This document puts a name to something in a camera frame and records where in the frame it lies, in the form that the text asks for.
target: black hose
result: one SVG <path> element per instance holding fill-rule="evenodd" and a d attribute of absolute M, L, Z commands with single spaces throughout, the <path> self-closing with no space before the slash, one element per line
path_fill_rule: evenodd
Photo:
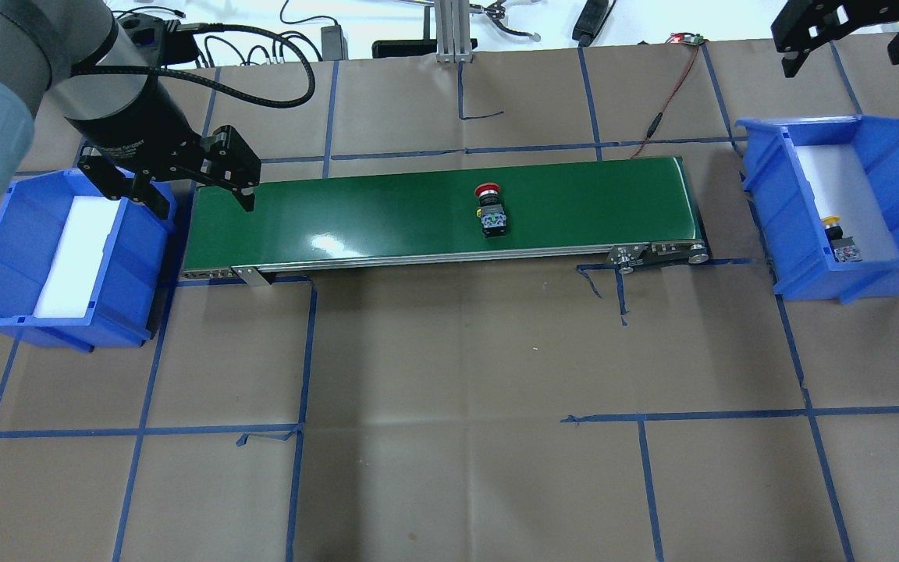
<path fill-rule="evenodd" d="M 261 107 L 269 107 L 272 109 L 286 109 L 290 107 L 297 107 L 299 105 L 304 105 L 304 103 L 308 103 L 311 100 L 311 97 L 314 97 L 314 69 L 311 68 L 310 62 L 307 61 L 307 57 L 304 56 L 303 52 L 300 52 L 300 49 L 297 49 L 296 45 L 290 43 L 289 39 L 286 37 L 279 36 L 278 33 L 272 33 L 271 31 L 260 29 L 257 27 L 252 27 L 248 25 L 225 25 L 225 24 L 212 24 L 219 26 L 217 31 L 243 31 L 247 33 L 254 33 L 256 35 L 263 35 L 270 39 L 275 39 L 281 43 L 283 43 L 290 51 L 293 51 L 297 55 L 297 58 L 300 60 L 300 64 L 304 67 L 304 72 L 307 72 L 307 91 L 304 92 L 304 95 L 299 98 L 295 98 L 292 100 L 270 100 L 261 98 L 259 96 L 253 96 L 251 94 L 246 94 L 240 90 L 236 90 L 230 86 L 225 86 L 224 84 L 220 84 L 208 78 L 203 78 L 203 76 L 197 76 L 196 74 L 189 74 L 189 72 L 183 72 L 181 70 L 172 70 L 169 68 L 157 68 L 150 66 L 94 66 L 92 68 L 86 68 L 82 70 L 72 71 L 72 76 L 99 76 L 99 75 L 138 75 L 138 76 L 165 76 L 167 78 L 175 78 L 177 80 L 186 80 L 188 82 L 193 82 L 195 84 L 200 84 L 201 86 L 206 86 L 212 90 L 217 90 L 217 92 L 221 92 L 222 94 L 231 96 L 236 99 L 240 99 L 243 102 L 251 103 L 254 105 L 259 105 Z"/>

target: green surface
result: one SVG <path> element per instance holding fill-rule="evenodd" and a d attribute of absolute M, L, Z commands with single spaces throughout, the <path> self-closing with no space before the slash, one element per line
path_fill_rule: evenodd
<path fill-rule="evenodd" d="M 490 181 L 502 186 L 509 216 L 509 233 L 497 238 L 484 238 L 475 216 L 474 189 Z M 204 188 L 184 269 L 700 238 L 681 160 L 645 158 L 267 183 L 252 213 L 227 191 Z"/>

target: blue bin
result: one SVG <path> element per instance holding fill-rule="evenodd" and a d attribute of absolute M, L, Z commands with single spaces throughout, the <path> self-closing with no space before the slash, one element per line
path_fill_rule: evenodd
<path fill-rule="evenodd" d="M 172 189 L 155 185 L 170 202 L 169 219 L 120 200 L 85 314 L 38 318 L 35 308 L 75 196 L 102 196 L 78 170 L 14 182 L 0 207 L 0 332 L 40 347 L 82 352 L 149 340 L 147 317 L 176 210 Z"/>
<path fill-rule="evenodd" d="M 778 278 L 776 294 L 788 300 L 837 298 L 843 303 L 899 295 L 899 119 L 741 119 L 738 125 L 748 131 L 744 188 L 759 210 Z M 844 184 L 841 189 L 852 190 L 854 200 L 849 201 L 849 193 L 827 197 L 875 209 L 875 220 L 857 227 L 879 240 L 874 248 L 862 246 L 863 261 L 839 263 L 834 258 L 819 212 L 825 196 L 807 179 L 818 173 L 806 162 L 808 150 L 851 155 L 835 177 Z M 861 189 L 849 187 L 856 177 L 863 178 Z M 846 228 L 846 236 L 857 234 Z M 883 238 L 889 240 L 885 246 Z"/>

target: black power adapter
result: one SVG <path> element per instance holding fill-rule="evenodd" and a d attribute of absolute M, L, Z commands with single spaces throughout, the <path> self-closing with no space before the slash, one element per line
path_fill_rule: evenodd
<path fill-rule="evenodd" d="M 578 47 L 588 47 L 592 45 L 599 33 L 602 32 L 602 26 L 606 25 L 610 13 L 613 13 L 613 7 L 617 4 L 617 0 L 587 0 L 585 7 L 581 10 L 581 15 L 574 24 L 574 31 L 571 32 L 571 39 L 577 41 Z"/>

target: white floor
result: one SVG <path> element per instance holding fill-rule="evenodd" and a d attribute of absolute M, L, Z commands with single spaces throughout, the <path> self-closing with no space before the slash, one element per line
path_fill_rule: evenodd
<path fill-rule="evenodd" d="M 772 36 L 772 20 L 785 5 L 784 0 L 615 0 L 602 36 L 596 45 L 634 45 L 640 41 L 663 43 L 671 33 L 702 33 L 714 41 L 764 39 Z M 475 3 L 488 5 L 490 0 Z M 287 26 L 279 22 L 282 0 L 107 0 L 114 10 L 162 5 L 182 10 L 186 22 L 223 22 L 260 25 L 272 30 L 297 29 L 320 41 L 318 28 L 324 20 Z M 571 29 L 577 21 L 582 0 L 511 0 L 506 3 L 507 24 L 521 31 L 535 32 L 539 43 L 514 38 L 499 32 L 488 18 L 471 17 L 471 35 L 478 39 L 479 50 L 516 51 L 563 49 L 574 47 Z M 371 58 L 371 46 L 378 39 L 421 39 L 422 8 L 397 0 L 290 0 L 286 7 L 289 21 L 325 14 L 338 19 L 349 41 L 349 57 Z M 862 31 L 879 31 L 878 27 Z M 265 43 L 255 36 L 233 33 L 225 39 L 248 53 Z M 229 47 L 211 43 L 211 53 L 220 65 L 236 64 Z"/>

